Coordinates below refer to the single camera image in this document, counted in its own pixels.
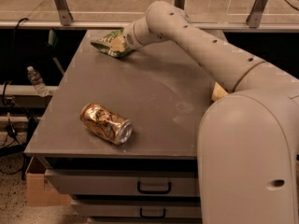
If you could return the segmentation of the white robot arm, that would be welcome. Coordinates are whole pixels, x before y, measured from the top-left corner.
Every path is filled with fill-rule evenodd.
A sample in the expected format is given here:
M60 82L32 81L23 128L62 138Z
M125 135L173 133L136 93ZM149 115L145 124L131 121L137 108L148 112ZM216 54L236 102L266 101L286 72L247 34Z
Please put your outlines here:
M298 224L297 79L186 18L183 10L155 2L111 48L172 40L227 90L198 132L203 224Z

